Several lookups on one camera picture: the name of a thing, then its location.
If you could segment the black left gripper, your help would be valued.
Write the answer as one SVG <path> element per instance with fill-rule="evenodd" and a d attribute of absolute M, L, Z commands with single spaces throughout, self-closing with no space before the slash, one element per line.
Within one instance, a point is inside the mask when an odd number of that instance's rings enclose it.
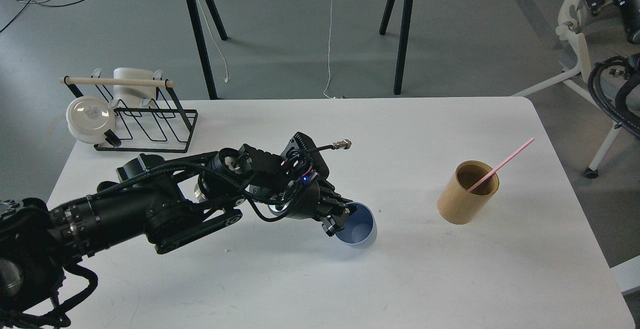
<path fill-rule="evenodd" d="M 329 183 L 329 166 L 322 151 L 348 150 L 349 139 L 317 146 L 313 139 L 297 131 L 279 154 L 244 145 L 243 175 L 247 201 L 269 206 L 272 217 L 321 221 L 328 237 L 342 231 L 352 215 L 346 208 L 353 200 L 336 192 Z"/>

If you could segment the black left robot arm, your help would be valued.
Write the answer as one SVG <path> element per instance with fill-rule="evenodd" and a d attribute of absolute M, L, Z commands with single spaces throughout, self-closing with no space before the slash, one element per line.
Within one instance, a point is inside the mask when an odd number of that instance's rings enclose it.
<path fill-rule="evenodd" d="M 55 208 L 37 197 L 3 200 L 1 326 L 70 326 L 68 311 L 98 286 L 84 257 L 142 234 L 169 253 L 235 224 L 245 202 L 265 222 L 310 218 L 336 235 L 357 210 L 329 183 L 321 152 L 351 146 L 316 146 L 298 131 L 279 155 L 248 144 L 171 160 L 141 154 L 117 169 L 118 182 Z"/>

